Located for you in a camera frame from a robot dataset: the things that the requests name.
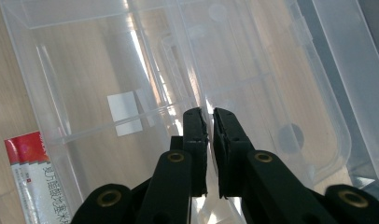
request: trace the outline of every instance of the wooden surface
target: wooden surface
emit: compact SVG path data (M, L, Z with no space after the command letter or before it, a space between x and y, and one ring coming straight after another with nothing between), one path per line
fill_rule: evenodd
M0 223L24 223L4 139L37 130L0 10Z

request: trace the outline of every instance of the transparent plastic bin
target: transparent plastic bin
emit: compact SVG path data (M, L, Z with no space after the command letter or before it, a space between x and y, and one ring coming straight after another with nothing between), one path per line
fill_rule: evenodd
M379 53L358 1L314 2L379 178Z
M195 106L210 138L212 109L235 113L254 147L276 153L309 188L349 157L348 130L295 1L0 3L73 214L104 184L150 178ZM192 221L241 221L236 199L218 199L210 153L207 183Z

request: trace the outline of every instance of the circular indentation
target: circular indentation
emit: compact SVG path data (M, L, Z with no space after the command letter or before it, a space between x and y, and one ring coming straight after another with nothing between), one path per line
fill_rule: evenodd
M256 154L255 158L258 160L258 161L262 161L262 162L270 162L272 161L272 157L266 153L263 153L263 152L259 152Z
M305 138L301 128L293 123L290 123L279 130L277 139L282 150L288 154L298 153L303 148Z
M157 213L154 218L152 218L152 221L155 224L169 224L172 223L172 219L170 218L169 214L165 212L159 212Z
M225 8L221 4L212 4L209 9L209 17L213 21L225 21L227 20L228 11L227 8Z
M319 224L320 223L320 220L318 219L318 217L313 215L313 214L305 214L302 217L302 220L308 224Z
M357 208L365 208L368 206L368 201L363 196L351 190L341 190L338 192L338 196L342 201Z
M184 155L178 152L170 153L167 159L172 162L179 162L184 160Z
M97 204L101 207L109 207L119 202L121 196L116 189L108 189L97 197Z

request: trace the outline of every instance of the red label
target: red label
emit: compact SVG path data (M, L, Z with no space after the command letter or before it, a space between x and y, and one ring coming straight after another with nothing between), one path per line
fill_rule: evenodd
M42 162L49 161L40 132L5 140L9 162Z

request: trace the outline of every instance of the white sticker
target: white sticker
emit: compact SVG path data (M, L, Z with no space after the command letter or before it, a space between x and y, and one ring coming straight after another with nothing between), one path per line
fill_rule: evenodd
M132 91L107 96L114 122L138 116L136 101ZM117 136L143 131L140 119L116 126Z

